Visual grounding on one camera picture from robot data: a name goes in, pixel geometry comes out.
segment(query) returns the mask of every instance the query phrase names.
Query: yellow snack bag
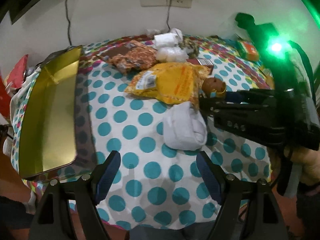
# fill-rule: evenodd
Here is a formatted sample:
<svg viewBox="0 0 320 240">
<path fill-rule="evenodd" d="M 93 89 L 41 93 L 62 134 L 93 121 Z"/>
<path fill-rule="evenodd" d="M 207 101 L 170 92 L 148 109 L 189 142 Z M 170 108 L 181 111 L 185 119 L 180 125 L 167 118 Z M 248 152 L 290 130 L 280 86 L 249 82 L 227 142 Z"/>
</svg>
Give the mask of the yellow snack bag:
<svg viewBox="0 0 320 240">
<path fill-rule="evenodd" d="M 191 63 L 161 63 L 135 75 L 124 91 L 170 105 L 190 101 L 198 107 L 199 88 L 209 72 L 209 68 Z"/>
</svg>

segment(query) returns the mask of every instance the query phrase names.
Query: metal screw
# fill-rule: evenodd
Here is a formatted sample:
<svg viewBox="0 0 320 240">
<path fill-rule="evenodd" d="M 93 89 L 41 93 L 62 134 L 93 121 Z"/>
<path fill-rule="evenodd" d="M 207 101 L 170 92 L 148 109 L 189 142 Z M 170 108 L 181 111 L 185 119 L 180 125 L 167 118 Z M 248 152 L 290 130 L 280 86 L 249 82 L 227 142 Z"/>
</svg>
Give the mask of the metal screw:
<svg viewBox="0 0 320 240">
<path fill-rule="evenodd" d="M 235 176 L 233 174 L 227 174 L 227 180 L 233 181 L 235 179 Z"/>
<path fill-rule="evenodd" d="M 262 185 L 266 185 L 267 181 L 265 179 L 259 179 L 259 183 Z"/>
<path fill-rule="evenodd" d="M 82 175 L 82 176 L 81 176 L 81 179 L 82 179 L 82 180 L 88 180 L 88 179 L 90 179 L 90 174 L 84 174 L 84 175 Z"/>
<path fill-rule="evenodd" d="M 57 185 L 57 183 L 58 183 L 57 179 L 53 179 L 53 180 L 50 181 L 50 185 L 51 186 Z"/>
</svg>

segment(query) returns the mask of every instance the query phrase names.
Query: yellow object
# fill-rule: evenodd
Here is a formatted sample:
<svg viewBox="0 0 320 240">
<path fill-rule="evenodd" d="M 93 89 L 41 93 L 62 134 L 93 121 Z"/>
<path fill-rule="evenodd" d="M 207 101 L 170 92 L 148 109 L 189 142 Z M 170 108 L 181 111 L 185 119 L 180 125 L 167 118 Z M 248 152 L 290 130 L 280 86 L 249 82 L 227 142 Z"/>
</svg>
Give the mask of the yellow object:
<svg viewBox="0 0 320 240">
<path fill-rule="evenodd" d="M 21 128 L 19 174 L 23 179 L 76 158 L 74 105 L 81 47 L 47 63 L 31 92 Z"/>
<path fill-rule="evenodd" d="M 161 63 L 135 75 L 125 92 L 170 105 L 190 101 L 198 107 L 199 88 L 209 72 L 206 66 L 191 63 Z"/>
</svg>

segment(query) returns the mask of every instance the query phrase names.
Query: barcode sticker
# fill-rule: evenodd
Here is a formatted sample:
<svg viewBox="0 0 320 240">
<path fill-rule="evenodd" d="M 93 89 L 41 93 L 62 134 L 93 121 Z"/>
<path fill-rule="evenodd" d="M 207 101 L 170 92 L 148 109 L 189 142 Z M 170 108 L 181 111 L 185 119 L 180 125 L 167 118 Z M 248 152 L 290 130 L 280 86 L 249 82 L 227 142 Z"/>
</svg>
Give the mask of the barcode sticker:
<svg viewBox="0 0 320 240">
<path fill-rule="evenodd" d="M 211 60 L 209 59 L 204 59 L 204 58 L 198 58 L 198 62 L 200 63 L 200 65 L 202 66 L 213 66 L 213 63 Z"/>
<path fill-rule="evenodd" d="M 156 87 L 156 75 L 152 75 L 153 71 L 147 71 L 139 79 L 136 85 L 136 90 L 144 90 Z"/>
</svg>

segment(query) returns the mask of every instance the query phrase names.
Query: red object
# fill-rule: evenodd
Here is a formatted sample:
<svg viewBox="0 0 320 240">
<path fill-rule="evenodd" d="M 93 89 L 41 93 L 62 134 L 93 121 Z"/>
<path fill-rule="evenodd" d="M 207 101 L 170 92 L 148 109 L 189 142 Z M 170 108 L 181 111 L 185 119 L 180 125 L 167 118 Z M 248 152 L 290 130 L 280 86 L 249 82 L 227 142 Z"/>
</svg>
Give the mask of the red object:
<svg viewBox="0 0 320 240">
<path fill-rule="evenodd" d="M 13 88 L 21 88 L 23 83 L 23 73 L 27 68 L 28 54 L 24 55 L 18 63 L 14 66 L 13 70 L 10 72 L 6 84 L 9 85 L 12 82 Z"/>
<path fill-rule="evenodd" d="M 6 119 L 10 119 L 10 100 L 11 97 L 5 91 L 5 86 L 0 77 L 0 113 Z"/>
</svg>

